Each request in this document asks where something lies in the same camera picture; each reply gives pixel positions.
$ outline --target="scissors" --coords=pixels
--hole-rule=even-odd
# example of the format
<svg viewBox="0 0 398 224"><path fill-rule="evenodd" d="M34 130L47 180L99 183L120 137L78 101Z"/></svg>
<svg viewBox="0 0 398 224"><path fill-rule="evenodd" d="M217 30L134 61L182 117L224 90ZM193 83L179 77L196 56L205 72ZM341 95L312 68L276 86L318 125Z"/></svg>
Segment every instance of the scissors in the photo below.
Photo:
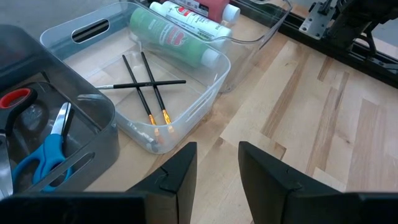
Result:
<svg viewBox="0 0 398 224"><path fill-rule="evenodd" d="M66 160L65 156L62 154L62 133L68 120L70 107L71 104L68 102L62 105L54 122L51 133L44 139L43 144L32 154L20 161L17 167L12 171L12 179L14 181L14 184L16 184L16 180L20 176L21 172L34 160L39 161L39 165L33 174L33 184L38 183L53 168ZM71 174L72 168L69 168L63 181L66 181ZM44 191L54 191L55 188L56 187L48 185L44 188Z"/></svg>
<svg viewBox="0 0 398 224"><path fill-rule="evenodd" d="M17 117L36 99L37 92L32 88L16 89L0 99L0 200L13 193L7 136Z"/></svg>

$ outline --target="metal bracket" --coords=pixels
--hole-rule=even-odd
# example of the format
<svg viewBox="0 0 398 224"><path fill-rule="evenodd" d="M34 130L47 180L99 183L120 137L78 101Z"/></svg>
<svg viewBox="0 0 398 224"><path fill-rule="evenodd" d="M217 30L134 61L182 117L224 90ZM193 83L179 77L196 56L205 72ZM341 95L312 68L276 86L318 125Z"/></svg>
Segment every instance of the metal bracket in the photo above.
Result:
<svg viewBox="0 0 398 224"><path fill-rule="evenodd" d="M300 32L307 34L315 40L320 40L323 37L328 23L336 11L334 7L330 7L327 15L319 13L323 9L324 4L326 3L317 2L299 29Z"/></svg>
<svg viewBox="0 0 398 224"><path fill-rule="evenodd" d="M398 70L398 65L397 64L384 64L384 68L389 69L389 70Z"/></svg>

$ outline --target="bottle cap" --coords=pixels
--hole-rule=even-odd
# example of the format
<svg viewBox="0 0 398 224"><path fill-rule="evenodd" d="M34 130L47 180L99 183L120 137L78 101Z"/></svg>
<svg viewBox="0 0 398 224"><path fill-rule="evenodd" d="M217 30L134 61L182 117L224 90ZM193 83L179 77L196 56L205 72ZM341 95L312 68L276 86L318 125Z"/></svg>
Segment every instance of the bottle cap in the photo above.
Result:
<svg viewBox="0 0 398 224"><path fill-rule="evenodd" d="M227 4L223 11L223 20L234 24L238 20L240 13L240 8Z"/></svg>
<svg viewBox="0 0 398 224"><path fill-rule="evenodd" d="M163 9L163 6L159 2L152 2L149 6L149 9L152 9L153 11L157 12L161 16L166 16L166 10Z"/></svg>
<svg viewBox="0 0 398 224"><path fill-rule="evenodd" d="M215 68L220 59L220 54L212 49L206 49L201 56L201 64L208 68Z"/></svg>

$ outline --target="butcher block countertop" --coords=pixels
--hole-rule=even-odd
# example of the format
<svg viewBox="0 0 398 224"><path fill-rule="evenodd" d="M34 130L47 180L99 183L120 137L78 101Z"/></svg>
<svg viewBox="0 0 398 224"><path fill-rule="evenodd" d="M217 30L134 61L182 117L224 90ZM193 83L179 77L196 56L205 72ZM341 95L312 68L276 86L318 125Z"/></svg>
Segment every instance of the butcher block countertop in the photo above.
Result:
<svg viewBox="0 0 398 224"><path fill-rule="evenodd" d="M395 46L376 43L398 57ZM342 192L398 191L398 90L279 33L265 48L173 151L151 154L120 131L119 159L87 191L125 191L191 141L198 143L194 224L252 222L240 141Z"/></svg>

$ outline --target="red bottle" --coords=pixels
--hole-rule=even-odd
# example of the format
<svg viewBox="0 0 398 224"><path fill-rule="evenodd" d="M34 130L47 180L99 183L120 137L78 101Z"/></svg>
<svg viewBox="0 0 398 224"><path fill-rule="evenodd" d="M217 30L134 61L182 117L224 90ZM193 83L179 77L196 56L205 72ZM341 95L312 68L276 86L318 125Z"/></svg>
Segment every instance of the red bottle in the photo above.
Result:
<svg viewBox="0 0 398 224"><path fill-rule="evenodd" d="M227 21L235 23L241 13L241 9L229 4L229 0L169 0L191 9L197 14L201 14L212 21L221 23Z"/></svg>

